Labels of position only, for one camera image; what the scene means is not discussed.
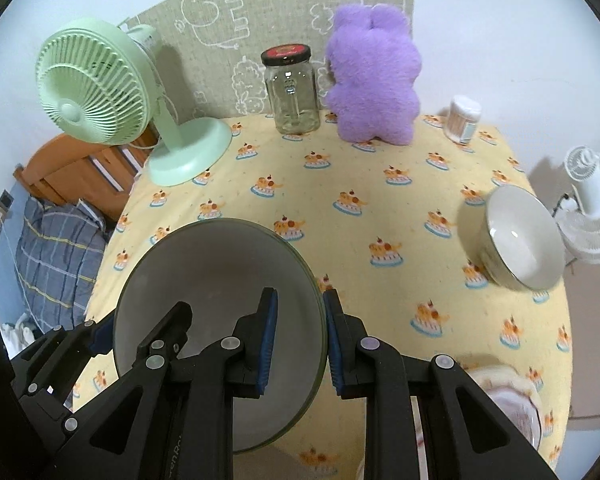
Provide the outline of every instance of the wooden headboard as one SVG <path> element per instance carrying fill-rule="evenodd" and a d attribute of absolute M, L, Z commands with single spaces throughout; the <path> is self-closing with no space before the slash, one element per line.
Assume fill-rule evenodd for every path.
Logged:
<path fill-rule="evenodd" d="M 155 142 L 147 128 L 134 144 L 153 146 Z M 17 167 L 13 176 L 37 198 L 57 205 L 75 204 L 83 198 L 117 220 L 149 152 L 130 144 L 90 144 L 60 134 L 37 150 L 25 168 Z"/>

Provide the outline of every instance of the plaid bedding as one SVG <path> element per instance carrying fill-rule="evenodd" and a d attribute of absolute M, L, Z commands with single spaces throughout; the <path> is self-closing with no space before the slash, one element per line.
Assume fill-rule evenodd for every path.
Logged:
<path fill-rule="evenodd" d="M 83 200 L 56 206 L 30 197 L 16 249 L 16 270 L 42 332 L 84 321 L 106 246 L 102 214 Z"/>

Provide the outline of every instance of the purple plush toy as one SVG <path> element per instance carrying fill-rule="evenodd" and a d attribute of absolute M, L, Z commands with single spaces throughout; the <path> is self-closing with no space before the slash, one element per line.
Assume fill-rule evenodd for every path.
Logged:
<path fill-rule="evenodd" d="M 326 57 L 336 79 L 326 102 L 338 115 L 340 137 L 409 144 L 420 113 L 413 82 L 422 60 L 400 10 L 389 5 L 339 7 Z"/>

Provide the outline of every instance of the fan stand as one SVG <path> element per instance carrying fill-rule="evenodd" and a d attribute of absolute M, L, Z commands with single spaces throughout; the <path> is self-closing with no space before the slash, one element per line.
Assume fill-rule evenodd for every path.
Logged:
<path fill-rule="evenodd" d="M 157 186 L 177 186 L 215 164 L 231 143 L 231 129 L 221 120 L 193 119 L 178 126 L 158 99 L 153 118 L 159 143 L 147 160 L 149 177 Z"/>

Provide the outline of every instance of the tablecloth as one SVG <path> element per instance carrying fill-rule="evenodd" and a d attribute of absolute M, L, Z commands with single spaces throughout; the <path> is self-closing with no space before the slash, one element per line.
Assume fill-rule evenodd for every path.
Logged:
<path fill-rule="evenodd" d="M 562 282 L 542 293 L 490 282 L 475 236 L 494 186 L 531 190 L 500 132 L 480 126 L 469 146 L 437 116 L 416 121 L 413 143 L 350 144 L 326 113 L 320 128 L 282 136 L 267 116 L 227 120 L 222 159 L 169 188 L 136 183 L 104 255 L 87 318 L 116 307 L 129 272 L 152 244 L 206 218 L 257 222 L 293 244 L 321 290 L 402 354 L 444 352 L 467 368 L 507 364 L 540 393 L 539 452 L 555 465 L 571 391 L 570 319 Z M 74 390 L 79 407 L 116 379 L 112 355 L 94 359 Z M 275 444 L 312 474 L 352 479 L 363 457 L 364 403 L 340 400 L 325 373 L 304 417 Z"/>

